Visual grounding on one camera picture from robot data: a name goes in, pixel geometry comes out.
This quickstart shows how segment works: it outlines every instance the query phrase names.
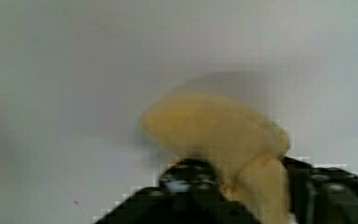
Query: white background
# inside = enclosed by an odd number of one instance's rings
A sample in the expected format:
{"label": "white background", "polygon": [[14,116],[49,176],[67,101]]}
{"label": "white background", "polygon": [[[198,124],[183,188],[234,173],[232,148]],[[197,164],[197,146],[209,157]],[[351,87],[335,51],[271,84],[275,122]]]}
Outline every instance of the white background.
{"label": "white background", "polygon": [[136,124],[175,90],[358,172],[358,1],[0,0],[0,224],[90,224],[154,186],[172,155]]}

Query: metal screw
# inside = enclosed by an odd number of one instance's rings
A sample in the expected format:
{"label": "metal screw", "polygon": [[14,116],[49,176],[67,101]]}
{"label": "metal screw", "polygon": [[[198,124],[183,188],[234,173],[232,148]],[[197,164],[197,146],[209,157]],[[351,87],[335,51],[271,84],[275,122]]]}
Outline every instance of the metal screw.
{"label": "metal screw", "polygon": [[330,177],[328,177],[327,175],[312,175],[310,178],[316,181],[326,181],[330,179]]}
{"label": "metal screw", "polygon": [[345,189],[345,187],[344,186],[342,186],[342,185],[340,185],[340,184],[330,184],[329,186],[328,186],[328,188],[331,190],[331,192],[333,192],[333,193],[340,193],[340,192],[342,192],[344,189]]}
{"label": "metal screw", "polygon": [[195,166],[194,169],[201,171],[204,170],[205,168],[202,166]]}
{"label": "metal screw", "polygon": [[175,168],[176,169],[185,169],[185,168],[187,168],[187,165],[181,164],[181,165],[177,165]]}
{"label": "metal screw", "polygon": [[169,182],[169,181],[174,180],[174,178],[173,178],[173,175],[166,174],[161,178],[161,180],[164,181],[164,182]]}
{"label": "metal screw", "polygon": [[205,180],[210,180],[211,177],[209,175],[204,175],[204,174],[201,174],[201,175],[197,175],[197,178],[202,180],[202,181],[205,181]]}
{"label": "metal screw", "polygon": [[199,189],[209,189],[211,185],[203,183],[198,186]]}
{"label": "metal screw", "polygon": [[149,194],[150,196],[158,197],[164,195],[164,192],[162,192],[161,190],[153,190]]}

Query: black plastic part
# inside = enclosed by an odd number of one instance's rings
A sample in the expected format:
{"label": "black plastic part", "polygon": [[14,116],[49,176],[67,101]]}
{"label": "black plastic part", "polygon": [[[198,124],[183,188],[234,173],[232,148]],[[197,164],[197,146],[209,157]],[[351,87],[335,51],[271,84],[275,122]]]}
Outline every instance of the black plastic part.
{"label": "black plastic part", "polygon": [[[298,224],[358,224],[358,176],[338,168],[313,168],[284,158],[291,211]],[[165,172],[158,188],[144,188],[96,224],[257,224],[240,203],[219,191],[213,167],[184,160]]]}
{"label": "black plastic part", "polygon": [[313,223],[358,224],[358,196],[344,185],[324,184],[315,207]]}

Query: white wall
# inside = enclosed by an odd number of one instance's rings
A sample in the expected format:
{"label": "white wall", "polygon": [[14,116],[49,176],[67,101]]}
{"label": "white wall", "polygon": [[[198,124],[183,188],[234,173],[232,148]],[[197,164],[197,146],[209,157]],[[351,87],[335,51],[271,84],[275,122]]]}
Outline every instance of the white wall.
{"label": "white wall", "polygon": [[358,172],[358,1],[0,1],[0,223],[92,223],[154,185],[172,155],[136,122],[175,90]]}

